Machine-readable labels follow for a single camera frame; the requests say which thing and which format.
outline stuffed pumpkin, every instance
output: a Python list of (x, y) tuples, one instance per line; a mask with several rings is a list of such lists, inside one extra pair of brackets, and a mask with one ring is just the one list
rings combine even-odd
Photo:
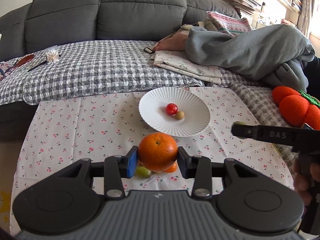
[(272, 91), (274, 102), (279, 106), (283, 118), (293, 127), (304, 123), (320, 130), (320, 102), (304, 93), (289, 87), (279, 86)]

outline blue gripper pad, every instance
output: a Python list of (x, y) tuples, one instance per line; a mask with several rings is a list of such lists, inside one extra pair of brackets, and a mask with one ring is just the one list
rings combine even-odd
[(129, 163), (128, 163), (128, 168), (127, 168), (127, 176), (128, 176), (128, 178), (132, 178), (135, 171), (136, 171), (136, 167), (138, 165), (138, 148), (137, 147), (135, 150), (133, 150), (128, 161), (129, 161)]

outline ribbed white plate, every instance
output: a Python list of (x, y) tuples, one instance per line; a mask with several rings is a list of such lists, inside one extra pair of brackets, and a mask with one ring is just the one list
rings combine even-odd
[[(168, 115), (165, 107), (169, 103), (184, 112), (182, 120)], [(139, 112), (152, 128), (172, 136), (188, 137), (201, 133), (210, 122), (207, 105), (195, 94), (173, 87), (162, 87), (149, 91), (140, 100)]]

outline sofa backrest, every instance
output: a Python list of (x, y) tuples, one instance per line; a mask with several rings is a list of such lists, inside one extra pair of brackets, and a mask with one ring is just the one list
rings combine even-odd
[(158, 41), (207, 10), (239, 18), (220, 0), (33, 0), (0, 17), (0, 62), (79, 41)]
[(101, 0), (99, 40), (158, 41), (181, 27), (186, 0)]
[(99, 0), (33, 0), (26, 18), (26, 50), (94, 40)]

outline stack of magazines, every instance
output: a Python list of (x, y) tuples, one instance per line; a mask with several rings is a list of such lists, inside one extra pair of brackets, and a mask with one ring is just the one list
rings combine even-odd
[(302, 8), (301, 0), (292, 0), (292, 8), (297, 13), (301, 13), (301, 8)]
[(253, 14), (260, 12), (261, 5), (256, 0), (227, 0), (238, 12), (241, 18), (253, 20)]

